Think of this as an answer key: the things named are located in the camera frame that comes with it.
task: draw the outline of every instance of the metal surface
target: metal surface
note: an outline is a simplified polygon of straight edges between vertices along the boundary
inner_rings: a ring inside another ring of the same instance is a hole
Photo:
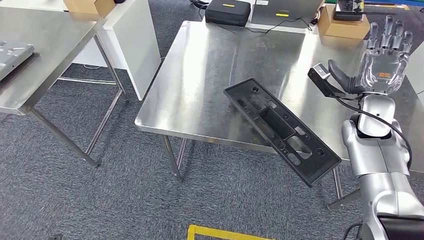
[[[105,51],[105,47],[103,46],[102,41],[100,41],[99,36],[97,34],[94,35],[94,41],[95,41],[95,44],[97,44],[97,47],[100,50],[100,53],[103,56],[104,61],[106,62],[106,65],[110,71],[110,74],[112,74],[113,80],[115,81],[116,85],[118,85],[118,88],[122,91],[124,95],[124,100],[127,101],[128,100],[127,93],[125,93],[125,90],[122,87],[121,81],[119,80],[118,75],[115,71],[115,68],[114,66],[112,66],[110,58],[108,57],[108,54]]]
[[[94,161],[89,155],[83,152],[69,137],[67,137],[58,127],[56,127],[51,121],[49,121],[44,115],[42,115],[35,108],[32,108],[29,112],[34,116],[40,123],[42,123],[52,134],[62,140],[70,149],[74,150],[79,157],[86,160],[92,167],[98,167],[100,164]]]
[[[363,111],[378,116],[388,123],[393,121],[396,104],[390,97],[381,94],[371,94],[361,98],[359,104]],[[358,129],[362,133],[373,137],[383,137],[391,131],[391,128],[386,124],[364,114],[359,117]]]
[[[35,48],[0,82],[0,112],[25,115],[103,25],[97,15],[0,7],[2,41]]]
[[[204,22],[182,24],[135,120],[138,129],[275,153],[223,93],[254,77],[336,154],[349,159],[340,126],[353,112],[324,97],[307,73],[334,59],[354,76],[366,43],[294,32],[233,32]],[[328,81],[337,86],[334,79]],[[391,97],[412,147],[411,175],[424,173],[424,108],[407,79]]]
[[[335,210],[338,209],[339,207],[343,206],[343,204],[349,203],[357,198],[359,198],[361,196],[361,190],[358,188],[355,191],[349,193],[348,195],[337,199],[335,201],[333,201],[330,204],[327,204],[327,208],[329,210]]]
[[[168,156],[168,160],[171,166],[171,171],[173,173],[173,175],[175,176],[176,180],[178,182],[181,182],[181,175],[180,175],[180,170],[179,167],[177,165],[177,161],[175,161],[175,156],[174,156],[174,152],[172,150],[171,147],[171,143],[170,143],[170,139],[168,136],[166,135],[162,135],[162,140],[163,140],[163,146],[165,148],[165,152]]]
[[[343,197],[343,192],[342,184],[340,183],[339,170],[337,169],[337,166],[332,169],[332,177],[334,178],[335,194],[337,196],[337,199],[341,199]]]
[[[424,220],[424,207],[405,174],[368,174],[359,178],[359,185],[363,205],[363,239],[389,239],[379,220],[381,216]]]
[[[65,76],[58,77],[57,80],[87,83],[87,84],[109,84],[109,85],[116,85],[117,84],[115,81],[104,81],[104,80],[95,80],[95,79],[80,79],[80,78],[72,78],[72,77],[65,77]]]
[[[396,128],[399,127],[396,120],[393,120],[392,124]],[[402,140],[394,131],[389,139],[362,139],[358,136],[354,122],[346,120],[341,127],[341,135],[356,178],[375,173],[410,175],[407,167],[408,151],[400,144]]]
[[[106,123],[108,122],[109,117],[111,116],[112,111],[114,110],[115,105],[117,104],[119,97],[121,96],[122,92],[123,91],[121,89],[119,89],[118,93],[115,95],[115,98],[113,99],[112,103],[110,104],[109,108],[107,109],[107,112],[104,115],[103,119],[101,120],[100,125],[98,126],[97,130],[95,131],[95,134],[94,134],[90,144],[87,147],[87,151],[85,151],[86,154],[89,155],[89,154],[92,153],[94,145],[96,144],[97,140],[100,137],[100,134],[103,131],[103,128],[105,127]]]
[[[0,81],[29,58],[34,46],[28,43],[0,40]]]
[[[179,147],[179,153],[178,157],[176,159],[176,165],[178,166],[178,169],[180,169],[181,161],[183,160],[184,156],[184,149],[186,148],[187,138],[183,138],[181,141],[181,146]]]

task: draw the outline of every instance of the table leg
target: table leg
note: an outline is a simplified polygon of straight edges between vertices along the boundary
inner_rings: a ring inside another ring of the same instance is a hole
[[[117,72],[115,71],[114,67],[112,66],[111,60],[108,57],[108,54],[106,53],[105,48],[103,47],[102,41],[100,41],[100,38],[97,34],[94,35],[94,41],[95,41],[95,44],[97,44],[97,47],[100,50],[100,53],[101,53],[104,61],[106,62],[107,68],[109,69],[110,73],[112,74],[113,80],[116,82],[116,85],[118,86],[118,88],[120,90],[122,90],[122,93],[124,95],[124,100],[127,101],[128,96],[125,93],[124,88],[122,87],[122,83],[118,78]]]
[[[343,197],[343,193],[342,185],[340,184],[339,170],[337,166],[332,169],[332,176],[334,178],[335,194],[337,195],[337,199],[341,199]]]
[[[180,165],[181,165],[181,160],[183,159],[184,149],[186,147],[187,139],[186,138],[182,139],[181,147],[179,148],[179,154],[178,154],[177,160],[175,160],[174,152],[172,150],[169,137],[167,135],[161,135],[161,136],[162,136],[165,152],[168,156],[172,174],[175,176],[178,182],[181,182],[182,179],[180,175]]]
[[[339,208],[340,206],[343,206],[343,204],[351,202],[357,198],[359,198],[361,196],[361,190],[358,188],[355,191],[349,193],[348,195],[333,201],[330,204],[327,204],[327,208],[329,210],[335,210],[337,208]]]
[[[92,138],[90,144],[87,147],[87,151],[85,151],[85,153],[87,153],[88,155],[92,153],[92,150],[94,148],[94,145],[96,144],[97,140],[100,137],[100,134],[103,131],[103,128],[105,127],[106,123],[109,120],[109,117],[112,114],[112,111],[115,108],[115,105],[118,102],[118,99],[120,98],[121,94],[123,93],[123,91],[121,89],[119,89],[118,93],[115,95],[115,98],[113,99],[112,103],[110,104],[109,108],[107,109],[106,115],[104,115],[103,120],[101,121],[100,125],[97,128],[97,131],[95,131],[94,137]]]
[[[34,116],[40,123],[42,123],[52,134],[62,140],[69,148],[74,150],[78,156],[86,160],[92,167],[97,168],[100,166],[100,163],[97,163],[89,155],[83,152],[69,137],[67,137],[57,126],[55,126],[51,121],[49,121],[44,115],[42,115],[35,108],[31,109],[29,112]]]

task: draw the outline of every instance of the silver robotic arm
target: silver robotic arm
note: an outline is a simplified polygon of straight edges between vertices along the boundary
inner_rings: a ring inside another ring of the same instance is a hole
[[[397,91],[404,79],[411,50],[412,33],[403,34],[403,23],[387,16],[381,44],[378,25],[371,24],[367,50],[363,53],[359,74],[347,76],[335,61],[328,61],[329,72],[322,64],[308,75],[326,97],[344,106],[340,92],[333,94],[325,79],[330,75],[349,94],[359,95],[359,108],[341,127],[344,145],[353,174],[360,184],[363,204],[364,240],[424,239],[424,206],[414,194],[408,176],[411,149],[394,119],[396,104],[389,94]]]

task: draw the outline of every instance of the black cable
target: black cable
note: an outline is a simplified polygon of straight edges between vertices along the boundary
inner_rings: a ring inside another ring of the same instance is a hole
[[[352,231],[352,229],[354,229],[354,227],[359,227],[359,226],[362,226],[362,222],[357,222],[350,225],[344,232],[343,238],[341,240],[346,240],[348,238],[349,233]]]
[[[281,24],[283,24],[283,23],[285,23],[285,22],[289,22],[289,23],[294,23],[294,22],[296,22],[296,21],[298,21],[298,20],[302,20],[302,22],[304,22],[305,23],[305,25],[306,25],[306,28],[309,30],[309,31],[313,31],[312,30],[312,28],[311,28],[311,26],[309,26],[309,24],[302,18],[302,17],[298,17],[298,18],[296,18],[296,19],[294,19],[294,20],[283,20],[282,22],[280,22],[279,24],[277,24],[277,25],[275,25],[275,26],[273,26],[273,27],[271,27],[270,29],[268,29],[267,31],[253,31],[253,30],[250,30],[249,28],[247,28],[247,27],[245,27],[245,29],[247,29],[247,30],[249,30],[250,32],[252,32],[252,33],[261,33],[261,34],[267,34],[267,33],[269,33],[271,30],[273,30],[273,29],[275,29],[276,27],[278,27],[278,26],[280,26]]]
[[[200,14],[200,10],[202,10],[202,8],[201,8],[201,7],[199,7],[199,11],[198,11],[198,13],[199,13],[200,21],[202,21],[202,20],[203,20],[203,17],[202,17],[202,15]]]
[[[399,131],[399,129],[397,129],[395,126],[393,126],[392,124],[388,123],[387,121],[385,121],[385,120],[383,120],[383,119],[381,119],[381,118],[379,118],[379,117],[377,117],[375,115],[372,115],[369,112],[363,111],[363,110],[361,110],[361,109],[359,109],[357,107],[354,107],[354,106],[351,106],[351,105],[345,103],[344,101],[340,100],[339,97],[335,97],[335,99],[337,100],[337,102],[339,102],[341,105],[345,106],[346,108],[351,109],[353,111],[356,111],[356,112],[358,112],[360,114],[364,114],[364,115],[366,115],[366,116],[368,116],[370,118],[373,118],[373,119],[375,119],[377,121],[380,121],[383,124],[389,126],[393,131],[395,131],[403,139],[403,141],[405,142],[405,145],[406,145],[406,148],[407,148],[408,154],[409,154],[409,160],[408,160],[408,163],[406,165],[408,167],[408,170],[411,168],[411,164],[412,164],[412,150],[411,150],[411,146],[410,146],[410,143],[408,142],[407,138],[405,137],[405,135],[401,131]]]
[[[216,26],[218,26],[218,27],[220,27],[220,28],[222,28],[222,29],[225,29],[225,30],[227,30],[227,31],[230,31],[230,32],[232,32],[233,34],[236,34],[233,30],[230,30],[230,29],[228,29],[228,28],[226,28],[226,27],[224,27],[224,26],[221,26],[221,25],[219,25],[219,24],[216,24],[216,23],[214,23],[214,22],[212,22],[213,24],[215,24]]]
[[[359,237],[361,236],[361,230],[362,230],[362,224],[358,226],[358,230],[356,232],[356,239],[360,239]]]
[[[239,28],[239,29],[235,29],[235,31],[237,31],[237,30],[240,30],[240,29],[247,29],[248,31],[250,31],[250,32],[252,32],[252,33],[261,33],[261,34],[267,34],[267,33],[269,33],[271,30],[273,30],[273,29],[275,29],[276,27],[278,27],[279,25],[281,25],[282,23],[284,23],[284,22],[290,22],[290,23],[293,23],[293,22],[295,22],[295,21],[297,21],[297,20],[302,20],[306,25],[307,25],[307,29],[309,30],[309,31],[312,31],[312,28],[306,23],[306,21],[305,20],[303,20],[303,18],[301,18],[301,17],[299,17],[299,18],[296,18],[295,20],[284,20],[284,21],[282,21],[282,22],[280,22],[278,25],[275,25],[275,26],[273,26],[272,28],[270,28],[270,29],[268,29],[267,31],[253,31],[253,30],[250,30],[248,27],[241,27],[241,28]],[[220,24],[217,24],[217,23],[214,23],[214,22],[212,22],[213,24],[215,24],[215,25],[217,25],[218,27],[220,27],[220,28],[222,28],[222,29],[225,29],[225,30],[227,30],[227,31],[230,31],[230,32],[232,32],[233,34],[236,34],[233,30],[231,30],[231,29],[228,29],[228,28],[226,28],[226,27],[224,27],[224,26],[222,26],[222,25],[220,25]]]

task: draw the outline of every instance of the gray carpet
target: gray carpet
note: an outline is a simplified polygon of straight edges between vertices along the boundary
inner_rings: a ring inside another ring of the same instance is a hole
[[[199,16],[188,0],[152,0],[150,7],[164,56],[182,21]],[[176,20],[161,20],[164,13]],[[112,80],[104,68],[81,65],[65,75]],[[159,136],[136,129],[141,102],[125,71],[118,75],[129,101],[119,100],[93,150],[99,169],[32,117],[0,114],[0,239],[183,240],[195,224],[279,240],[336,240],[361,219],[359,200],[325,208],[335,198],[331,176],[308,188],[274,154],[189,141],[184,181],[176,183]],[[116,91],[58,81],[36,107],[86,148]],[[171,139],[175,153],[179,141]],[[345,193],[358,187],[349,167],[340,177]],[[411,178],[411,185],[424,202],[424,180]]]

